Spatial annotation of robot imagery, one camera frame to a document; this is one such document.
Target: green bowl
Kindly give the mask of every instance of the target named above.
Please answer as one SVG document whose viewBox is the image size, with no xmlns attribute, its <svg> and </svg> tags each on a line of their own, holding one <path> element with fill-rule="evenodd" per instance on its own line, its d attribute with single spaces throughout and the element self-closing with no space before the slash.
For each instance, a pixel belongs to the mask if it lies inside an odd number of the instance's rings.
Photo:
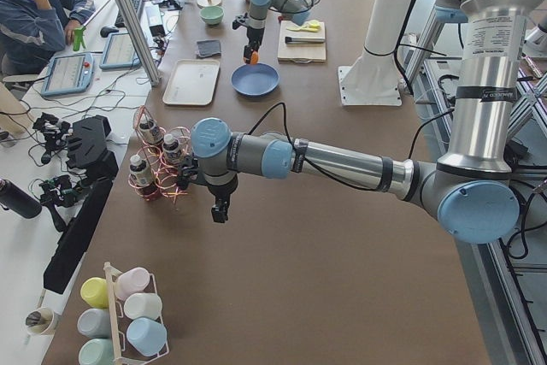
<svg viewBox="0 0 547 365">
<path fill-rule="evenodd" d="M 220 6 L 206 6 L 199 11 L 199 15 L 208 25 L 218 25 L 224 17 L 224 9 Z"/>
</svg>

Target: person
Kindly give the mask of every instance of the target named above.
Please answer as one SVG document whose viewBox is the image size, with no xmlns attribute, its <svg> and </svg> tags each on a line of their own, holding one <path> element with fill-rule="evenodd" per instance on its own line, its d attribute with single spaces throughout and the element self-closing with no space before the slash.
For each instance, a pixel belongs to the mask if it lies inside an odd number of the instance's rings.
<svg viewBox="0 0 547 365">
<path fill-rule="evenodd" d="M 93 0 L 0 0 L 3 73 L 39 73 L 94 10 Z"/>
</svg>

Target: keyboard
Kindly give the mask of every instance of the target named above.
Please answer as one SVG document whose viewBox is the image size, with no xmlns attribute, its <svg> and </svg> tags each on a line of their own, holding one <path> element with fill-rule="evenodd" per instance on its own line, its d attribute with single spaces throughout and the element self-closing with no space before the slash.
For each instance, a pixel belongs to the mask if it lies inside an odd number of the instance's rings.
<svg viewBox="0 0 547 365">
<path fill-rule="evenodd" d="M 135 8 L 135 13 L 137 14 L 137 17 L 140 18 L 140 15 L 143 13 L 144 0 L 131 0 L 131 3 Z M 116 22 L 114 23 L 114 26 L 126 26 L 126 23 L 123 21 L 123 17 L 121 16 L 120 12 L 118 12 L 118 15 L 116 16 Z"/>
</svg>

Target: yellow cup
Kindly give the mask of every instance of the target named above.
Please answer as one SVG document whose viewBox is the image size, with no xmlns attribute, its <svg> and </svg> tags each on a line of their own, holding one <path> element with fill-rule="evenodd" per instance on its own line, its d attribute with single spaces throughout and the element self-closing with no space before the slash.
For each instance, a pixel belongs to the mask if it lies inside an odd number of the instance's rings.
<svg viewBox="0 0 547 365">
<path fill-rule="evenodd" d="M 109 295 L 104 278 L 89 278 L 80 288 L 79 294 L 92 308 L 109 307 Z"/>
</svg>

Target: white robot column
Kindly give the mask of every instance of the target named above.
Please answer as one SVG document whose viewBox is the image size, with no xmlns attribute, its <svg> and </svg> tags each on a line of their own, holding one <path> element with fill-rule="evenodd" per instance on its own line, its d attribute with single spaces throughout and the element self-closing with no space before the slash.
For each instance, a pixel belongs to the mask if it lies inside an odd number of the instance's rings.
<svg viewBox="0 0 547 365">
<path fill-rule="evenodd" d="M 400 106 L 396 48 L 411 0 L 375 0 L 362 55 L 338 68 L 343 105 Z"/>
</svg>

